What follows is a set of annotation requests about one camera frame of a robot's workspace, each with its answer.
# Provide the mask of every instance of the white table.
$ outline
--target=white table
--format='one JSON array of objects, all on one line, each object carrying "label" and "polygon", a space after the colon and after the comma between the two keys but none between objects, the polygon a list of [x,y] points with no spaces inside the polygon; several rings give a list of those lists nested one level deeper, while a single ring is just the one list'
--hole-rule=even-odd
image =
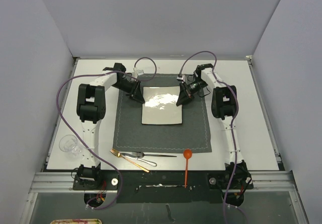
[{"label": "white table", "polygon": [[[108,60],[108,59],[80,59],[78,60],[74,75],[98,74],[102,69],[112,67],[115,62],[125,65],[127,72],[132,72],[135,60]],[[157,73],[178,73],[182,60],[156,60]],[[192,74],[198,64],[213,63],[212,60],[191,60],[185,65],[183,73]],[[137,64],[145,73],[153,73],[154,65],[149,60],[142,60]],[[228,84],[235,85],[239,102],[239,114],[236,118],[236,129],[240,149],[248,170],[278,170],[273,146],[266,127],[262,108],[257,96],[253,78],[247,61],[219,61],[216,72]],[[76,114],[77,92],[80,84],[88,84],[95,77],[78,78],[72,81],[67,95],[63,115],[70,125],[82,135],[81,121]],[[189,160],[189,170],[224,170],[224,142],[220,134],[220,126],[210,110],[211,95],[205,97],[209,126],[211,132],[211,153],[194,154]],[[138,170],[129,162],[116,158],[110,153],[113,146],[116,108],[118,101],[118,89],[111,87],[106,91],[106,115],[100,127],[99,155],[112,163],[120,170]],[[59,149],[59,141],[67,134],[72,134],[69,128],[60,120],[47,169],[71,170],[79,167],[80,159],[70,158]],[[150,157],[148,160],[157,162],[157,167],[151,167],[142,163],[151,170],[184,170],[185,159],[182,154],[176,154],[177,158]],[[102,163],[103,170],[112,169]]]}]

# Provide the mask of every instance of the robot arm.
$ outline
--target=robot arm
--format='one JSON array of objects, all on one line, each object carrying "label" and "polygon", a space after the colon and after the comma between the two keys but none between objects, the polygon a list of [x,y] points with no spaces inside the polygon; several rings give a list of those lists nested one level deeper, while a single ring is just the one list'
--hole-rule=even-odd
[{"label": "robot arm", "polygon": [[[103,74],[110,71],[126,72],[121,63],[115,63],[113,68],[103,69]],[[128,81],[123,78],[122,73],[112,73],[101,76],[89,84],[80,84],[77,97],[77,115],[82,122],[83,140],[88,147],[99,155],[99,128],[106,113],[105,91],[111,86],[128,93],[130,99],[144,103],[139,81]],[[93,156],[88,150],[83,151],[77,176],[81,180],[98,180],[98,165],[100,160]]]},{"label": "robot arm", "polygon": [[[212,64],[203,64],[197,66],[194,71],[194,81],[190,84],[185,82],[180,83],[180,94],[177,101],[177,106],[185,105],[191,102],[194,99],[194,94],[206,86],[209,86],[213,89],[212,102],[211,102],[211,112],[212,115],[217,118],[220,123],[221,130],[223,133],[223,138],[226,142],[226,153],[225,153],[225,163],[230,165],[234,163],[235,159],[235,148],[233,144],[233,139],[231,135],[230,123],[233,116],[236,113],[236,102],[232,96],[230,90],[220,84],[212,74]],[[236,94],[236,87],[231,86],[234,93]],[[237,163],[241,163],[244,159],[242,153],[240,152],[240,147],[238,144],[237,132],[236,132],[236,123],[234,121],[233,125],[236,151],[237,154]]]}]

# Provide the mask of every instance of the orange spoon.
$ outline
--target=orange spoon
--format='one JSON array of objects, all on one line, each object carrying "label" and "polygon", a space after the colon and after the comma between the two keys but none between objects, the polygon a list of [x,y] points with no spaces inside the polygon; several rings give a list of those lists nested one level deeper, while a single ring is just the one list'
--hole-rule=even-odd
[{"label": "orange spoon", "polygon": [[185,175],[185,188],[187,187],[187,179],[188,179],[188,159],[191,158],[192,152],[190,149],[187,149],[183,152],[183,156],[186,158],[186,175]]}]

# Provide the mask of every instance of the gold fork handle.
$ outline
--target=gold fork handle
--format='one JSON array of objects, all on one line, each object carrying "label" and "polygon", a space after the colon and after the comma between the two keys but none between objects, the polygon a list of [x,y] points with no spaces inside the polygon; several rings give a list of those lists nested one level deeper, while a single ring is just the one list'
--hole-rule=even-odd
[{"label": "gold fork handle", "polygon": [[142,167],[141,165],[138,165],[136,162],[133,162],[132,160],[129,160],[128,158],[122,156],[123,159],[127,160],[128,162],[134,164],[135,166],[139,167],[140,169],[142,169],[143,171],[146,171],[146,172],[150,172],[150,170],[146,169],[145,167]]}]

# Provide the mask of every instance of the silver knife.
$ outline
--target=silver knife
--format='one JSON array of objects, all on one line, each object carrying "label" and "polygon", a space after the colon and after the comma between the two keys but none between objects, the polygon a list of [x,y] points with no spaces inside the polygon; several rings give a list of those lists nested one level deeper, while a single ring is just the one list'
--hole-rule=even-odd
[{"label": "silver knife", "polygon": [[139,161],[144,162],[144,163],[146,163],[148,165],[151,165],[153,167],[157,166],[157,164],[155,162],[152,162],[152,161],[149,161],[149,160],[144,160],[144,159],[138,158],[138,157],[136,157],[134,155],[131,155],[131,154],[121,153],[121,155],[123,155],[124,157],[130,158],[130,159],[133,159],[133,160],[139,160]]}]

